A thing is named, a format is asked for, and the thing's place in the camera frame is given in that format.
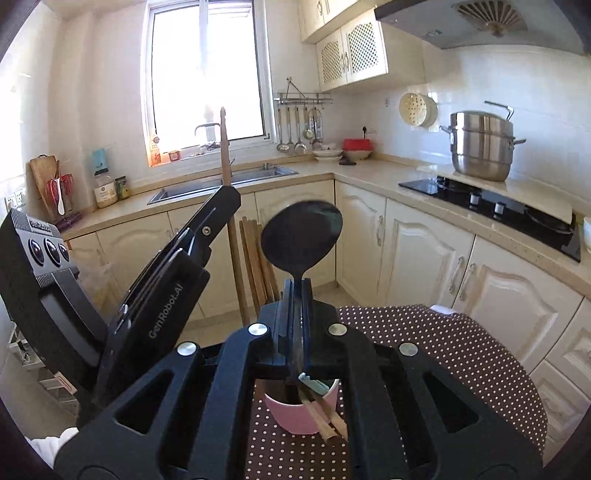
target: cutting board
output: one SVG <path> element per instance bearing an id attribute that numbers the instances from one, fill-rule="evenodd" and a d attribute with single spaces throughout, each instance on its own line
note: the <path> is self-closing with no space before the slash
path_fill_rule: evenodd
<path id="1" fill-rule="evenodd" d="M 573 220 L 573 207 L 564 197 L 551 187 L 526 177 L 509 177 L 505 181 L 481 180 L 456 172 L 451 164 L 421 166 L 418 170 L 503 195 L 569 225 Z"/>
<path id="2" fill-rule="evenodd" d="M 52 219 L 55 219 L 56 214 L 55 208 L 53 207 L 53 199 L 47 198 L 46 184 L 49 180 L 55 178 L 56 176 L 57 160 L 54 156 L 38 157 L 33 158 L 29 163 L 31 164 L 33 178 L 35 178 L 35 184 L 37 185 L 37 190 L 39 190 L 39 194 L 41 195 L 43 205 L 45 205 L 48 215 Z"/>

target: range hood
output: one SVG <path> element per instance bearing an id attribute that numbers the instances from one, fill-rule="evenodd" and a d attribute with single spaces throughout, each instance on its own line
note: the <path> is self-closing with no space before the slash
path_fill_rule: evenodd
<path id="1" fill-rule="evenodd" d="M 439 48 L 535 45 L 591 53 L 591 0 L 392 0 L 375 16 Z"/>

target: white tiled wall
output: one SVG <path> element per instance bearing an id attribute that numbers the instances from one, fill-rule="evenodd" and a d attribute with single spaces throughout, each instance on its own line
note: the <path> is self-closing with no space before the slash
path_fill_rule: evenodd
<path id="1" fill-rule="evenodd" d="M 590 59 L 538 47 L 441 51 L 425 44 L 425 67 L 426 85 L 356 97 L 357 127 L 378 130 L 372 136 L 378 150 L 450 163 L 449 137 L 437 132 L 439 125 L 466 109 L 502 115 L 502 109 L 482 103 L 492 100 L 515 108 L 515 135 L 527 138 L 515 149 L 513 170 L 591 200 Z M 431 131 L 403 123 L 398 102 L 405 92 L 430 93 L 439 103 L 439 120 Z"/>

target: stove knob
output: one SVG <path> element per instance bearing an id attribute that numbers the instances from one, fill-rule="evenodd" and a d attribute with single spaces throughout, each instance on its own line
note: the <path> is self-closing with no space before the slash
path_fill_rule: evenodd
<path id="1" fill-rule="evenodd" d="M 498 202 L 495 205 L 495 213 L 497 215 L 503 215 L 503 213 L 505 213 L 505 207 L 506 207 L 506 204 L 504 204 L 502 202 Z"/>
<path id="2" fill-rule="evenodd" d="M 480 193 L 471 193 L 470 194 L 470 205 L 478 205 L 480 203 L 480 199 L 482 198 L 482 196 L 480 195 Z"/>

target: utensil rack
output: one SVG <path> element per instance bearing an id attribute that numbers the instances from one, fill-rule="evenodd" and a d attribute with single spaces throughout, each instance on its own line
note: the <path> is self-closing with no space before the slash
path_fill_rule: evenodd
<path id="1" fill-rule="evenodd" d="M 302 93 L 302 91 L 291 80 L 291 77 L 287 79 L 287 90 L 285 92 L 277 92 L 278 96 L 273 99 L 277 106 L 324 106 L 326 104 L 333 103 L 334 100 L 330 93 Z"/>

